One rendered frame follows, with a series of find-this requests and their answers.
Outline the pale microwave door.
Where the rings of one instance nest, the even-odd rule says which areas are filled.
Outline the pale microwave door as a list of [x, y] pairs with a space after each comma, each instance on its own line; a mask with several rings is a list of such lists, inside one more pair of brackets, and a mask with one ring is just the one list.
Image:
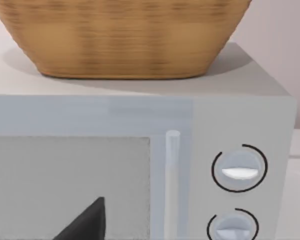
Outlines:
[[167, 132], [189, 155], [176, 97], [0, 96], [0, 240], [51, 240], [96, 198], [109, 239], [163, 240]]

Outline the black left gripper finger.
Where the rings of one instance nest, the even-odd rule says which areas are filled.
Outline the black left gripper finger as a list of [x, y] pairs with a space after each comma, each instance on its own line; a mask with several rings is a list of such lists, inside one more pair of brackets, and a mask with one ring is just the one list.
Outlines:
[[52, 240], [105, 240], [105, 198], [98, 197]]

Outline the woven wicker basket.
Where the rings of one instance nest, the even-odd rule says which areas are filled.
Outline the woven wicker basket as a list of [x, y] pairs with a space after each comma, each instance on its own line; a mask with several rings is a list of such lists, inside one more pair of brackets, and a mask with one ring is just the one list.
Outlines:
[[252, 0], [0, 0], [0, 21], [43, 75], [204, 75]]

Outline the pale grey microwave oven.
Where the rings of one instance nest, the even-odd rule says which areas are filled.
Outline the pale grey microwave oven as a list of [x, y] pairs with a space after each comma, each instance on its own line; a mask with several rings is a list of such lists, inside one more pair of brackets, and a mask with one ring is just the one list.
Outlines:
[[[178, 167], [177, 240], [208, 240], [207, 223], [235, 208], [259, 222], [256, 240], [275, 240], [297, 103], [239, 46], [226, 45], [206, 76], [180, 80], [72, 80], [45, 77], [15, 46], [0, 49], [0, 96], [168, 97], [192, 101], [188, 156]], [[268, 160], [263, 182], [243, 193], [212, 179], [220, 152], [248, 144]]]

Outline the round microwave knob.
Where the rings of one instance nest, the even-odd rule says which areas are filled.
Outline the round microwave knob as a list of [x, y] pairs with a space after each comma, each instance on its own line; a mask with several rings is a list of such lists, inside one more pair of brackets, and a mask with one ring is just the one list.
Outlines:
[[210, 172], [214, 183], [229, 193], [246, 193], [257, 188], [266, 178], [269, 163], [257, 147], [242, 144], [240, 148], [219, 152]]
[[208, 240], [256, 240], [259, 231], [258, 219], [243, 208], [215, 214], [206, 225]]

